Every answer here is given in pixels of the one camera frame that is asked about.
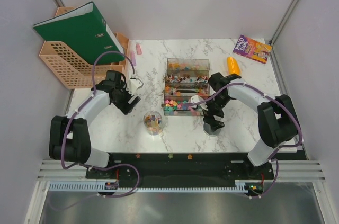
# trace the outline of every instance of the marble surface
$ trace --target marble surface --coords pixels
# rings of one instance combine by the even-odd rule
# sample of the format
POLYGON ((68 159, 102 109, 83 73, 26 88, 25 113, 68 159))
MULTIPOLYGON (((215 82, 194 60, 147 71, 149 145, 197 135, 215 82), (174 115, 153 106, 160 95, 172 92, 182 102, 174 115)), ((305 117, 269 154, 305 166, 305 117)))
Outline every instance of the marble surface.
MULTIPOLYGON (((280 95, 270 59, 266 65, 233 54, 237 39, 203 40, 141 40, 132 41, 142 49, 136 55, 136 74, 144 82, 138 95, 141 101, 129 115, 123 115, 114 105, 106 107, 89 127, 92 146, 107 152, 166 153, 166 152, 247 152, 259 139, 257 114, 239 101, 230 101, 224 108, 225 127, 216 137, 202 129, 202 117, 166 117, 161 135, 151 136, 143 124, 147 111, 163 115, 164 75, 167 58, 209 59, 210 75, 227 74, 226 58, 237 59, 242 77, 264 92, 280 95)), ((85 100, 89 89, 76 89, 70 110, 85 100)))

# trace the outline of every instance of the yellow corn toy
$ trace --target yellow corn toy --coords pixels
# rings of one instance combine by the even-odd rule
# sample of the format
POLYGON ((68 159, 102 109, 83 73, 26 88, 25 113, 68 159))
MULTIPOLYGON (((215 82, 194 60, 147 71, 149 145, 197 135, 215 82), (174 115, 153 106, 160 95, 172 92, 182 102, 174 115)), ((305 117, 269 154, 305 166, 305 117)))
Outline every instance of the yellow corn toy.
POLYGON ((227 68, 228 68, 229 75, 230 74, 238 74, 239 76, 241 75, 238 62, 232 56, 227 57, 227 68))

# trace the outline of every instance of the green binder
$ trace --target green binder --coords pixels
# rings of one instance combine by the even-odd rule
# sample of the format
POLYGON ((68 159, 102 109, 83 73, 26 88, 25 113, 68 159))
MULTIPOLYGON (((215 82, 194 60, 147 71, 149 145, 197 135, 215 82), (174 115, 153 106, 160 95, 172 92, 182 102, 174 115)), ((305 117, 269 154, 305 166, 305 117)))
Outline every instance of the green binder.
MULTIPOLYGON (((89 64, 106 51, 124 53, 122 46, 106 24, 94 2, 75 8, 63 15, 35 24, 33 28, 46 41, 62 41, 89 64)), ((122 55, 103 56, 98 65, 123 61, 122 55)))

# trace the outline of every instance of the white object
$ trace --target white object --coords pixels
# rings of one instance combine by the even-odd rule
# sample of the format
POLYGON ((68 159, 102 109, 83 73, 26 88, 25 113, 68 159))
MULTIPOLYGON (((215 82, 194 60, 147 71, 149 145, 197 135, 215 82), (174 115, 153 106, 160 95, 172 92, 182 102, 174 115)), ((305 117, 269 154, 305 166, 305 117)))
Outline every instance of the white object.
MULTIPOLYGON (((232 80, 231 83, 244 84, 245 81, 241 78, 241 79, 234 79, 232 80)), ((246 106, 250 107, 255 112, 258 112, 257 108, 261 103, 269 102, 269 100, 266 99, 264 96, 260 95, 259 93, 243 85, 233 85, 227 88, 227 90, 228 90, 228 95, 231 98, 235 98, 236 100, 243 102, 246 106)))
MULTIPOLYGON (((91 96, 93 96, 93 91, 91 91, 90 95, 85 99, 85 101, 88 100, 88 98, 91 96)), ((75 119, 83 118, 87 121, 87 125, 90 126, 96 116, 109 104, 109 94, 104 91, 96 91, 94 98, 90 102, 88 102, 83 109, 81 109, 78 115, 75 116, 75 119)), ((68 112, 66 115, 67 118, 70 118, 74 114, 74 112, 77 112, 77 109, 68 112)))
POLYGON ((131 95, 135 95, 137 90, 142 88, 143 85, 143 82, 139 78, 136 78, 135 75, 132 75, 127 82, 127 90, 131 95))
POLYGON ((110 155, 104 151, 100 151, 95 148, 91 148, 91 153, 85 165, 96 167, 107 167, 108 159, 110 155))
MULTIPOLYGON (((195 95, 195 96, 192 96, 191 97, 191 103, 198 103, 198 102, 201 102, 201 101, 203 101, 203 98, 202 97, 200 97, 200 96, 198 96, 198 95, 195 95)), ((199 104, 200 106, 201 106, 201 108, 202 109, 205 109, 205 110, 208 110, 208 108, 207 108, 207 105, 206 105, 206 103, 202 103, 202 104, 199 104)))
MULTIPOLYGON (((84 108, 80 110, 80 112, 78 112, 78 109, 70 111, 67 114, 67 118, 70 118, 74 114, 74 112, 77 112, 78 115, 75 116, 74 119, 83 118, 84 120, 86 120, 87 125, 90 126, 95 117, 110 104, 109 94, 104 91, 96 91, 95 95, 93 95, 93 91, 91 91, 89 97, 92 97, 92 99, 85 105, 84 108)), ((90 156, 84 164, 96 167, 106 167, 108 160, 108 153, 91 147, 90 156)))
POLYGON ((266 145, 262 139, 259 139, 254 148, 248 153, 247 157, 255 167, 258 167, 267 162, 269 156, 275 149, 276 148, 271 148, 266 145))

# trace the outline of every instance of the pink eraser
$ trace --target pink eraser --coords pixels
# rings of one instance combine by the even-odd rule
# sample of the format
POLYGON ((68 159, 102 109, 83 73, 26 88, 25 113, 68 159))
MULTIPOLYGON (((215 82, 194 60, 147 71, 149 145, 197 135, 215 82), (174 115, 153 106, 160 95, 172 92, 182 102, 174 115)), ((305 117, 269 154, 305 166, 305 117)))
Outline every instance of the pink eraser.
POLYGON ((137 54, 138 54, 138 55, 141 55, 141 54, 142 54, 142 51, 141 51, 141 47, 140 47, 140 44, 139 44, 139 43, 136 44, 136 49, 137 49, 137 54))
POLYGON ((133 50, 131 50, 131 51, 129 52, 129 56, 130 56, 130 58, 131 58, 131 60, 132 60, 133 66, 136 66, 136 65, 137 65, 136 55, 134 54, 134 51, 133 51, 133 50))

